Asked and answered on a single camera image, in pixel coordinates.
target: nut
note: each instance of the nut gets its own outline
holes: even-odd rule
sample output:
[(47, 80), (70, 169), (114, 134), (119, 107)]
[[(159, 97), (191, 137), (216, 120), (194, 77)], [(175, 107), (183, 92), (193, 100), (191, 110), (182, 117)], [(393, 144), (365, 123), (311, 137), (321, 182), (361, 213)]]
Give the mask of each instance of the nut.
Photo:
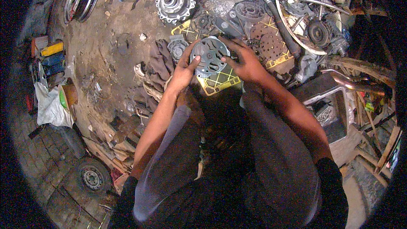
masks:
[(228, 28), (229, 27), (229, 23), (227, 23), (226, 21), (222, 22), (221, 24), (222, 28)]

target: dirty rag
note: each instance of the dirty rag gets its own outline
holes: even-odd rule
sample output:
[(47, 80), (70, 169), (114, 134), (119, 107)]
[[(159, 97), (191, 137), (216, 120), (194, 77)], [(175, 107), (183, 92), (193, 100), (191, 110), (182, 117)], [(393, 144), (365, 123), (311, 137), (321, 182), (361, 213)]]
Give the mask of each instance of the dirty rag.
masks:
[(151, 112), (154, 112), (168, 82), (174, 74), (175, 63), (167, 49), (168, 43), (163, 40), (155, 41), (150, 49), (150, 61), (146, 64), (146, 72), (137, 76), (142, 80), (142, 87), (132, 90), (147, 105)]

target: aluminum end cover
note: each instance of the aluminum end cover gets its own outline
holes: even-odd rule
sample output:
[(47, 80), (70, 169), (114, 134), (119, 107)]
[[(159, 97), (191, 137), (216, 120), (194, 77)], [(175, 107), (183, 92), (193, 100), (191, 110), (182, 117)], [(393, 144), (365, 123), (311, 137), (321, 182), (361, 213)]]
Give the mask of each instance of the aluminum end cover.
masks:
[(195, 44), (192, 49), (190, 62), (197, 55), (201, 55), (201, 62), (195, 70), (195, 75), (198, 78), (208, 78), (212, 74), (217, 74), (226, 66), (225, 62), (221, 61), (222, 56), (230, 56), (230, 51), (226, 45), (215, 36), (209, 36)]

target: copper pipe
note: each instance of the copper pipe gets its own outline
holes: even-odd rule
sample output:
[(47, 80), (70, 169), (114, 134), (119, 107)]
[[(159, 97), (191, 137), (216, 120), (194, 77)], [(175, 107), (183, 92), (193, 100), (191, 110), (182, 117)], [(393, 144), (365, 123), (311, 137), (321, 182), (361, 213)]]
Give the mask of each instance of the copper pipe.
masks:
[(369, 92), (369, 93), (376, 94), (379, 96), (384, 96), (384, 89), (379, 85), (366, 85), (366, 84), (354, 83), (353, 81), (350, 81), (350, 80), (346, 79), (345, 77), (343, 77), (342, 75), (339, 75), (335, 72), (331, 72), (330, 74), (338, 84), (344, 85), (348, 89), (361, 91), (361, 92)]
[(334, 73), (342, 75), (343, 77), (350, 80), (351, 82), (359, 82), (361, 80), (369, 80), (369, 78), (367, 78), (367, 77), (354, 77), (354, 76), (348, 77), (348, 76), (344, 75), (343, 73), (340, 73), (340, 72), (336, 71), (335, 69), (331, 69), (331, 68), (320, 70), (320, 72), (321, 73), (334, 72)]

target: tire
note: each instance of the tire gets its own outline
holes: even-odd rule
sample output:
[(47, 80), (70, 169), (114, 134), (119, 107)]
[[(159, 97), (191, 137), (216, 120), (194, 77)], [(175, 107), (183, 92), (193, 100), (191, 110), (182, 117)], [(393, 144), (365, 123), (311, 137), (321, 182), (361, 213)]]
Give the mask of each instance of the tire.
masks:
[(69, 148), (74, 151), (74, 156), (77, 159), (81, 159), (88, 155), (84, 141), (74, 129), (67, 126), (52, 126), (52, 128), (61, 135)]
[(103, 163), (91, 157), (85, 157), (77, 167), (79, 189), (89, 195), (101, 197), (112, 188), (112, 178)]

